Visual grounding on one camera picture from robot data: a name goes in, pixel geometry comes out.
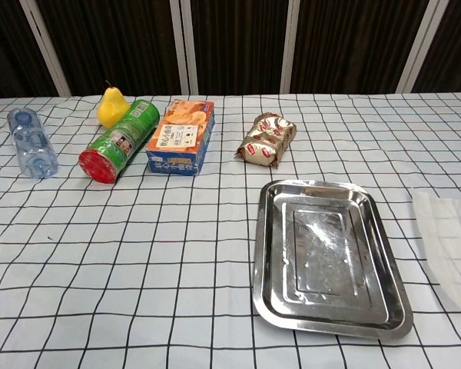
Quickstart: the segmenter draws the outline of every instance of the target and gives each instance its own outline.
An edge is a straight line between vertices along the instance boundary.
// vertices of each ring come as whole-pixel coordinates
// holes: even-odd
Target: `metal tray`
[[[267,184],[254,265],[254,305],[271,324],[378,339],[413,325],[374,200],[354,184]]]

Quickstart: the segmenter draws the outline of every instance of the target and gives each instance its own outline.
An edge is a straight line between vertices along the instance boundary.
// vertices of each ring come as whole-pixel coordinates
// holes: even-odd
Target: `snack box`
[[[145,148],[150,170],[197,175],[214,124],[213,102],[173,101]]]

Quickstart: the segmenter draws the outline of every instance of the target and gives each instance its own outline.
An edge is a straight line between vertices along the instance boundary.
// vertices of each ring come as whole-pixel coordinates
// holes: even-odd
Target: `dark curtain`
[[[181,93],[168,0],[37,0],[73,95]]]
[[[427,3],[302,1],[290,91],[395,92]]]
[[[58,96],[18,0],[0,0],[0,98]]]
[[[451,0],[413,92],[461,91],[461,0]]]
[[[280,90],[288,0],[191,0],[198,91]]]

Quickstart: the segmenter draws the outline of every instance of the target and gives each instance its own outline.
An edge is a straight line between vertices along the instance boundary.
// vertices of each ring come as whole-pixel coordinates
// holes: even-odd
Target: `checkered tablecloth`
[[[145,98],[164,113],[188,96]],[[201,174],[153,175],[141,149],[113,185],[77,165],[103,129],[99,96],[0,99],[0,368],[461,368],[461,311],[427,267],[409,193],[461,199],[461,94],[191,99],[216,107]],[[54,178],[20,175],[6,115],[24,106],[58,153]],[[278,169],[234,157],[265,111],[298,128]],[[404,339],[289,331],[256,314],[258,194],[287,178],[374,197],[414,311]]]

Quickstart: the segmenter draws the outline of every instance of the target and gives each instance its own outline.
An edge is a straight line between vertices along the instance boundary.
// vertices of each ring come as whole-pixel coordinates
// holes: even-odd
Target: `clear plastic bag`
[[[461,201],[421,191],[412,196],[430,270],[461,309]]]

